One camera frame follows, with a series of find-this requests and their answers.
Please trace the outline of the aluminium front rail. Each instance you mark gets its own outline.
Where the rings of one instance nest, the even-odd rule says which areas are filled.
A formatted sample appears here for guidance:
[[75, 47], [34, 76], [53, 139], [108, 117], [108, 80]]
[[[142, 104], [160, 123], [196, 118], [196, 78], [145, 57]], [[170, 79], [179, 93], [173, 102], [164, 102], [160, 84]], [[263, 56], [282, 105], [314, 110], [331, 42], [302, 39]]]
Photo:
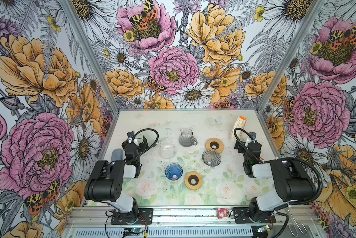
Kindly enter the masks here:
[[[217, 217], [216, 206], [154, 206], [151, 225], [111, 225], [112, 213], [108, 207], [82, 207], [72, 212], [64, 233], [65, 238], [121, 238], [125, 228], [145, 229], [143, 235], [129, 238], [294, 238], [288, 225], [286, 209], [274, 213], [274, 224], [236, 224], [229, 206], [230, 216]], [[308, 235], [299, 238], [325, 238], [326, 232], [309, 205], [288, 208], [298, 223], [308, 230]], [[257, 233], [261, 226], [271, 230]]]

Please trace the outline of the grey ribbed glass pitcher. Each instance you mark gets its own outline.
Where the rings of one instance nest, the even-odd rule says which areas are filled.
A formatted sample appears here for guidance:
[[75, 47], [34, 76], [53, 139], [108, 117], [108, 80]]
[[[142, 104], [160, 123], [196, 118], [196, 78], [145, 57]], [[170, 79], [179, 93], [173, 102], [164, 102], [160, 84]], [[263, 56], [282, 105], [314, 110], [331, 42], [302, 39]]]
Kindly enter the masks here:
[[193, 145], [196, 146], [198, 144], [198, 141], [193, 136], [193, 131], [191, 129], [181, 129], [178, 141], [183, 147], [191, 147]]

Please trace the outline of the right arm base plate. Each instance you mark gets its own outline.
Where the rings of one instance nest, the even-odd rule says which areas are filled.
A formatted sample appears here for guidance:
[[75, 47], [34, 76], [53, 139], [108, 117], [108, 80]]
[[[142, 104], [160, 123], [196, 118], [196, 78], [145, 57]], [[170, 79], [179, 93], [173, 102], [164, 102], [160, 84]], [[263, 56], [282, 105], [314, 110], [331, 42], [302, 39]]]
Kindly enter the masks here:
[[274, 224], [274, 213], [262, 211], [250, 211], [247, 207], [236, 207], [232, 211], [236, 224]]

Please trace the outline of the green circuit board right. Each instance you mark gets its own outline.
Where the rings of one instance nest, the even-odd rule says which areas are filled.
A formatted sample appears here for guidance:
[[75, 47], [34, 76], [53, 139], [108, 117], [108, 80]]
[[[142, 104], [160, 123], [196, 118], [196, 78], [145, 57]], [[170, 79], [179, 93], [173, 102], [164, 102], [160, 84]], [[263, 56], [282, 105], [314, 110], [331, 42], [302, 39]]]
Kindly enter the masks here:
[[261, 226], [257, 229], [257, 233], [265, 233], [265, 232], [269, 232], [271, 230], [269, 225], [265, 225], [265, 226]]

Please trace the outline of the green circuit board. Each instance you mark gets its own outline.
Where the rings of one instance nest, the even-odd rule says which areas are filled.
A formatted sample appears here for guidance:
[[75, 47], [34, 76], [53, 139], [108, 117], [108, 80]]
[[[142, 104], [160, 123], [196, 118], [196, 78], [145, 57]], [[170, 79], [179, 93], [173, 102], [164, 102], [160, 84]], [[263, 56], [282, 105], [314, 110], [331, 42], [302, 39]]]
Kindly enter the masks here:
[[126, 236], [140, 236], [143, 235], [145, 232], [145, 229], [142, 228], [125, 228], [123, 231], [122, 236], [126, 237]]
[[265, 233], [265, 232], [269, 232], [271, 230], [269, 225], [265, 225], [265, 226], [261, 226], [257, 229], [257, 233]]

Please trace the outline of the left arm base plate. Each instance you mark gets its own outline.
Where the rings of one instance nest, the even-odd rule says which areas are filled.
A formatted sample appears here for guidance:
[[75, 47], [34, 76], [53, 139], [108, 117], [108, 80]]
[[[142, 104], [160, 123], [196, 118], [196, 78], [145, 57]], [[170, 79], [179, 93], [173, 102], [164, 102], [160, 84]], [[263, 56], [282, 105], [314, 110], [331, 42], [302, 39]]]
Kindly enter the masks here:
[[153, 220], [152, 208], [138, 208], [128, 213], [120, 213], [111, 218], [111, 225], [151, 225]]

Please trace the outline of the grey glass dripper cone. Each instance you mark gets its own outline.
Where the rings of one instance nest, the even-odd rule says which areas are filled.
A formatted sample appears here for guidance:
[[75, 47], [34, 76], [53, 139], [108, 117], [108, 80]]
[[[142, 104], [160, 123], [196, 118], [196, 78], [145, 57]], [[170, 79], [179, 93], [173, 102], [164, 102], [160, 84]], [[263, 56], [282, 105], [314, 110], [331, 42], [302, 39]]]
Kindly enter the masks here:
[[206, 150], [202, 154], [202, 161], [210, 167], [216, 167], [221, 163], [221, 155], [215, 150]]

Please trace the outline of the green circuit board left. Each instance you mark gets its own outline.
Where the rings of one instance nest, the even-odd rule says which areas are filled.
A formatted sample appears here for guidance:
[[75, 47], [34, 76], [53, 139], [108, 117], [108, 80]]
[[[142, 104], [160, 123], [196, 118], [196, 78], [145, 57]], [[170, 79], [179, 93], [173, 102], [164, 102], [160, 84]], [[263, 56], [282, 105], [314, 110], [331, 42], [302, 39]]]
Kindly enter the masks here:
[[126, 236], [140, 236], [143, 235], [145, 232], [145, 229], [142, 228], [125, 228], [123, 231], [122, 236], [126, 237]]

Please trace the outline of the pink toy on rail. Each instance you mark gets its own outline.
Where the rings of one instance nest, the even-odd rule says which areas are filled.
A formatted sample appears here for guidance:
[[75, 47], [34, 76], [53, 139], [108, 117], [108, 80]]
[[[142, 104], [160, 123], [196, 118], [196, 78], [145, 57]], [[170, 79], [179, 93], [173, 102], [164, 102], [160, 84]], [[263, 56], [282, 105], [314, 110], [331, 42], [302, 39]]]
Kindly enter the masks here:
[[229, 210], [226, 208], [218, 208], [217, 209], [217, 217], [218, 219], [223, 219], [229, 217]]

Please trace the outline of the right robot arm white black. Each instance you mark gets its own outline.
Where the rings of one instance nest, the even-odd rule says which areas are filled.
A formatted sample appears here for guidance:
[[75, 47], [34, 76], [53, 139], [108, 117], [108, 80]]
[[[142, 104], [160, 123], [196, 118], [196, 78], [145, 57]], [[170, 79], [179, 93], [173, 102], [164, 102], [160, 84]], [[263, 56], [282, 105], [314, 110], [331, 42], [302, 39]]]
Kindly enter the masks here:
[[243, 168], [250, 178], [271, 178], [274, 189], [251, 199], [247, 210], [252, 222], [278, 213], [292, 205], [309, 204], [322, 193], [320, 172], [312, 163], [299, 158], [285, 157], [264, 161], [260, 158], [262, 145], [247, 131], [235, 128], [235, 149], [243, 155]]

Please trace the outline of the grey blue oval pad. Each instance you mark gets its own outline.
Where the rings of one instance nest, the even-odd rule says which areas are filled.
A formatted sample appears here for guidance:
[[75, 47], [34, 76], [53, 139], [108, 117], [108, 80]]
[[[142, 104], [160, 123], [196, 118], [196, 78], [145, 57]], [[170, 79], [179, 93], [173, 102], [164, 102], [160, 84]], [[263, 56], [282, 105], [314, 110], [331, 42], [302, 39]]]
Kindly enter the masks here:
[[114, 161], [122, 161], [124, 160], [123, 158], [124, 154], [123, 154], [123, 150], [118, 148], [118, 149], [115, 149], [113, 152], [112, 152], [112, 156], [111, 156], [111, 161], [114, 162]]

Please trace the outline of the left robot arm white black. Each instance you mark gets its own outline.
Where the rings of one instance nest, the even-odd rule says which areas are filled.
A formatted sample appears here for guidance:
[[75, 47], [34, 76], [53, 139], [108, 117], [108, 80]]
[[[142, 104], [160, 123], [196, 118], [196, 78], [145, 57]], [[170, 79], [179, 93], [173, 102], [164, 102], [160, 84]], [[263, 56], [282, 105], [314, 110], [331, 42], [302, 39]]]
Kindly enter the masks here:
[[148, 149], [145, 137], [136, 138], [134, 132], [127, 133], [121, 148], [113, 150], [110, 161], [96, 162], [84, 189], [86, 200], [105, 203], [113, 207], [112, 225], [135, 224], [141, 215], [135, 198], [122, 191], [125, 179], [136, 179], [140, 175], [139, 155]]

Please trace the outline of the blue glass dripper cone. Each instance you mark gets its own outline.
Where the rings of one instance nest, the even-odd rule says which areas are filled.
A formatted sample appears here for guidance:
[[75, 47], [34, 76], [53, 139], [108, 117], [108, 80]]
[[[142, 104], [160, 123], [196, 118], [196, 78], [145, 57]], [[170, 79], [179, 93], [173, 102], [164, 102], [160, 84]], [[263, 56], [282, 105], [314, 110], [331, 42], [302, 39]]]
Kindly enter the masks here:
[[165, 176], [169, 180], [178, 180], [183, 175], [183, 168], [181, 165], [173, 163], [166, 167]]

